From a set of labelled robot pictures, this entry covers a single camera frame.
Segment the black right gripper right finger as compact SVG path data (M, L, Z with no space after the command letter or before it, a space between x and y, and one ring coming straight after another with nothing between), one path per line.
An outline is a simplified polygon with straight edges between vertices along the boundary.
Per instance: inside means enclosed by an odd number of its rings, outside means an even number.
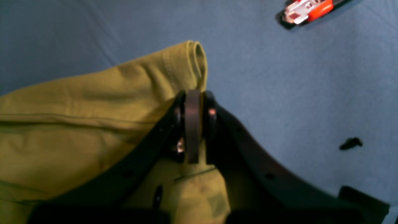
M203 98L206 162L220 171L232 211L229 218L385 218L389 204L349 186L330 195L290 172L220 106Z

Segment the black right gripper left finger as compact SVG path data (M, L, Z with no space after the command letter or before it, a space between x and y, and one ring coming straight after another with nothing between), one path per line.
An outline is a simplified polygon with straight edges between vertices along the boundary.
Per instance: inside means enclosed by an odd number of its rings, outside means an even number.
M201 92L180 92L166 115L120 162L74 190L39 205L34 215L104 215L120 205L151 171L163 152L183 139L189 163L198 163Z

